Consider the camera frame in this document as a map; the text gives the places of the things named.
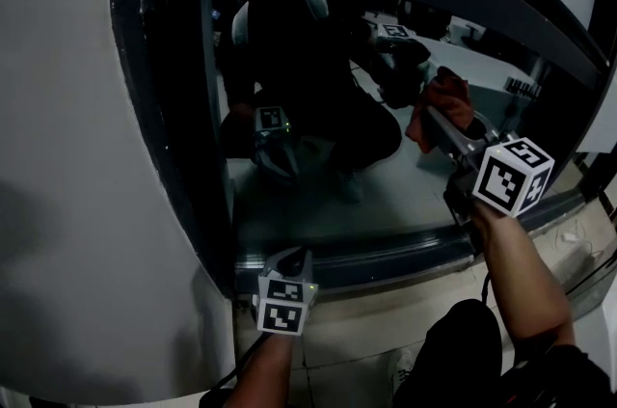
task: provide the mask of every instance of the shoe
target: shoe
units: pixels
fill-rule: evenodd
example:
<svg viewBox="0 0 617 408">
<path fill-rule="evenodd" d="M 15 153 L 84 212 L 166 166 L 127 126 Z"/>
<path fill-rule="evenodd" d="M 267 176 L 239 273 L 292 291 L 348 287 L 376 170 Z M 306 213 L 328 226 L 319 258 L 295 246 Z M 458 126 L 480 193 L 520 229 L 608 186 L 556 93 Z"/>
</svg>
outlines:
<svg viewBox="0 0 617 408">
<path fill-rule="evenodd" d="M 364 199 L 362 182 L 354 170 L 336 170 L 340 180 L 343 199 L 349 204 L 357 204 Z"/>
<path fill-rule="evenodd" d="M 412 373 L 416 357 L 407 348 L 402 348 L 392 352 L 388 365 L 388 380 L 392 402 L 394 395 L 403 382 L 407 380 L 409 374 Z"/>
</svg>

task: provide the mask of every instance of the fiducial marker cube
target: fiducial marker cube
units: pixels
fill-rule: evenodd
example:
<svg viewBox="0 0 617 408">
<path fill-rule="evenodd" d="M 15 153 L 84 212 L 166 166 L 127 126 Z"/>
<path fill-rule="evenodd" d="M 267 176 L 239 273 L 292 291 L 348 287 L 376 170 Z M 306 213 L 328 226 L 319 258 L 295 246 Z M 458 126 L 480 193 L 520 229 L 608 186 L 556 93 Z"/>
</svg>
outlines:
<svg viewBox="0 0 617 408">
<path fill-rule="evenodd" d="M 536 205 L 544 194 L 554 160 L 523 138 L 486 149 L 473 195 L 508 216 Z"/>
</svg>

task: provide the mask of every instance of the black pants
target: black pants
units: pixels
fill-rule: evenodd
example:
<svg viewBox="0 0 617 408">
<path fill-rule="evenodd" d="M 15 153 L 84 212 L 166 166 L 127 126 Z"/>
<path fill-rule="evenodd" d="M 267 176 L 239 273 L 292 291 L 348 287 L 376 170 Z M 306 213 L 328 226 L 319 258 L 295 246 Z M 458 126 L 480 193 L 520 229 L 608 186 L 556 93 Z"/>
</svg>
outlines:
<svg viewBox="0 0 617 408">
<path fill-rule="evenodd" d="M 497 320 L 481 302 L 465 300 L 429 330 L 393 406 L 486 406 L 500 375 Z"/>
<path fill-rule="evenodd" d="M 311 91 L 297 97 L 260 91 L 253 106 L 281 106 L 298 135 L 315 135 L 335 142 L 332 161 L 339 168 L 360 170 L 393 155 L 401 144 L 401 129 L 392 114 L 358 87 L 328 96 Z M 225 157 L 250 158 L 255 141 L 253 123 L 229 114 L 221 125 Z"/>
</svg>

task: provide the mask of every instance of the red cloth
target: red cloth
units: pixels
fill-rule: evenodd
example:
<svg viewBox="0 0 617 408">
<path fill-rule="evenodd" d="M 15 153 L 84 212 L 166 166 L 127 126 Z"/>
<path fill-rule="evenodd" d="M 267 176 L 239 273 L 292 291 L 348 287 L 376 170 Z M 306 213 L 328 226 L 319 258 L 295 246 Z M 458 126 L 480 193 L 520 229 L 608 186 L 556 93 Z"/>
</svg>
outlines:
<svg viewBox="0 0 617 408">
<path fill-rule="evenodd" d="M 435 107 L 463 131 L 467 130 L 473 121 L 468 82 L 449 68 L 439 67 L 437 76 L 422 90 L 414 107 L 412 120 L 405 130 L 405 135 L 417 142 L 424 153 L 430 152 L 435 146 L 422 129 L 422 114 L 427 106 Z"/>
</svg>

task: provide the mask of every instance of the person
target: person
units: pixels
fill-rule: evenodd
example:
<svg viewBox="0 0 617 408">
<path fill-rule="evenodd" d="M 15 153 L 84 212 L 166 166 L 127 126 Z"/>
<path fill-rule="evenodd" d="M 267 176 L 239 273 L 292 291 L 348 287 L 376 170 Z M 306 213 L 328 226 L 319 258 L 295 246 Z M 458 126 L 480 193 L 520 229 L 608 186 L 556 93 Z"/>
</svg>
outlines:
<svg viewBox="0 0 617 408">
<path fill-rule="evenodd" d="M 330 161 L 343 196 L 360 201 L 357 172 L 394 154 L 402 135 L 394 116 L 356 84 L 349 41 L 326 0 L 247 0 L 218 54 L 229 106 L 225 157 L 252 158 L 255 108 L 280 106 L 295 133 L 335 142 Z"/>
<path fill-rule="evenodd" d="M 496 317 L 478 300 L 455 305 L 428 332 L 417 360 L 393 357 L 394 408 L 428 406 L 614 406 L 607 375 L 575 342 L 568 300 L 516 219 L 476 202 L 496 302 L 515 349 L 501 376 Z M 286 406 L 293 337 L 273 335 L 256 351 L 227 408 Z"/>
</svg>

